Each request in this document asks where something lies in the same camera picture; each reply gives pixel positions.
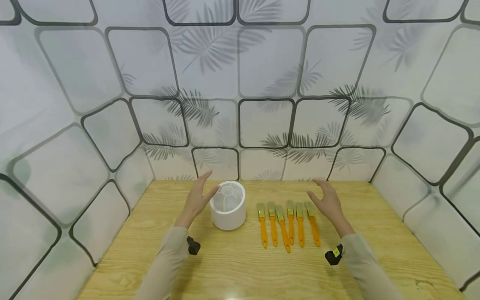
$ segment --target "wood grain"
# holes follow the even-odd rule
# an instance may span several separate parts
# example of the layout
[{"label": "wood grain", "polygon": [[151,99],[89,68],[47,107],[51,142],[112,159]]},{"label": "wood grain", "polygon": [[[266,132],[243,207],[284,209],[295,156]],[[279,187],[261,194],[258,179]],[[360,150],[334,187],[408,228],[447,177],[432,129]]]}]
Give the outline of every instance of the wood grain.
[{"label": "wood grain", "polygon": [[[209,181],[207,191],[218,182]],[[306,201],[307,189],[321,197],[312,182],[244,181],[247,219],[234,231],[217,229],[207,208],[190,228],[200,242],[197,256],[182,266],[174,285],[175,299],[361,299],[345,262],[330,266],[326,251],[339,243],[333,226],[317,213],[322,245],[315,246],[312,228],[304,218],[305,247],[298,236],[288,254],[273,247],[267,226],[268,248],[260,236],[256,203]],[[167,229],[182,209],[191,181],[154,181],[79,295],[79,300],[131,299],[155,258]],[[460,291],[396,216],[379,193],[366,182],[332,182],[345,215],[363,234],[380,264],[405,299],[464,299]]]}]

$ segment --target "black wrist strap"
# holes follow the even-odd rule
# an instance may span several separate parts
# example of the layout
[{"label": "black wrist strap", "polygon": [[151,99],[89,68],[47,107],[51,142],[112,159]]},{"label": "black wrist strap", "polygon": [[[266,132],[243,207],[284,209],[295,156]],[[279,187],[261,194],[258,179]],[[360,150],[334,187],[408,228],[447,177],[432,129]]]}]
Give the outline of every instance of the black wrist strap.
[{"label": "black wrist strap", "polygon": [[325,253],[325,258],[327,259],[330,265],[337,265],[342,259],[343,245],[339,244],[332,251]]}]

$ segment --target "right hand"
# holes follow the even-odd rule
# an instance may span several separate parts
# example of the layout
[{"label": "right hand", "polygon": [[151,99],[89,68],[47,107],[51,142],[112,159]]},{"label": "right hand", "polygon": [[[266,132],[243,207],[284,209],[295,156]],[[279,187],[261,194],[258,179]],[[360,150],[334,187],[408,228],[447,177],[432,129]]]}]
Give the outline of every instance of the right hand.
[{"label": "right hand", "polygon": [[312,191],[307,191],[308,196],[318,210],[332,223],[344,219],[345,217],[343,216],[340,199],[338,198],[336,191],[330,182],[319,179],[314,179],[313,182],[320,186],[324,192],[324,197],[322,200],[320,200]]}]

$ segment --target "forearm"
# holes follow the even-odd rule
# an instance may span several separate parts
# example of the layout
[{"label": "forearm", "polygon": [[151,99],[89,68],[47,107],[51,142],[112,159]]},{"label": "forearm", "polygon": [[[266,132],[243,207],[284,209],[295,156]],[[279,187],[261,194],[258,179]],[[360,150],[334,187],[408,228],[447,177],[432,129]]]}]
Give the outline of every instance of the forearm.
[{"label": "forearm", "polygon": [[135,300],[167,300],[170,297],[178,270],[188,257],[187,236],[185,227],[171,227],[168,230]]},{"label": "forearm", "polygon": [[342,216],[332,220],[343,245],[343,258],[365,300],[402,299],[361,234]]}]

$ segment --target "white holder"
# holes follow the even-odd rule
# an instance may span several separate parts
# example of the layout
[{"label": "white holder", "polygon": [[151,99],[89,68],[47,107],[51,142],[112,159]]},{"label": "white holder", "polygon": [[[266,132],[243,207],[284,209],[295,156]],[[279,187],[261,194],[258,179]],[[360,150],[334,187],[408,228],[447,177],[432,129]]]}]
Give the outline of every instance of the white holder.
[{"label": "white holder", "polygon": [[240,227],[247,217],[243,186],[236,181],[222,182],[210,199],[210,211],[213,224],[218,228],[234,230]]}]

